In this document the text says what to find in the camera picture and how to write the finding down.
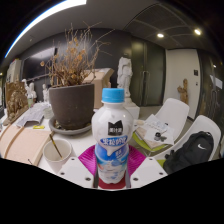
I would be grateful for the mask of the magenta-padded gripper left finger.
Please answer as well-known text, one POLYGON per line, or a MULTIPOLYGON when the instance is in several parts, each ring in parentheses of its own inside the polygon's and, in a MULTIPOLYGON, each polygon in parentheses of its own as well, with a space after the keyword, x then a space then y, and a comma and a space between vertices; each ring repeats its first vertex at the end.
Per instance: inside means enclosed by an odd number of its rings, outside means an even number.
POLYGON ((84 188, 93 188, 97 173, 95 146, 90 146, 78 157, 70 157, 58 176, 84 188))

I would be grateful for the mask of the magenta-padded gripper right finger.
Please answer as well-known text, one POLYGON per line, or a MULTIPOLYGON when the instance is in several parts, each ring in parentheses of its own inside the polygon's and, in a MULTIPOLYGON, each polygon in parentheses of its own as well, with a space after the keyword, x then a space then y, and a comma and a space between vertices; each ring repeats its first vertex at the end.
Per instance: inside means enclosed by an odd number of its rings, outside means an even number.
POLYGON ((167 173, 153 157, 146 157, 133 146, 129 146, 126 186, 141 188, 163 177, 167 173))

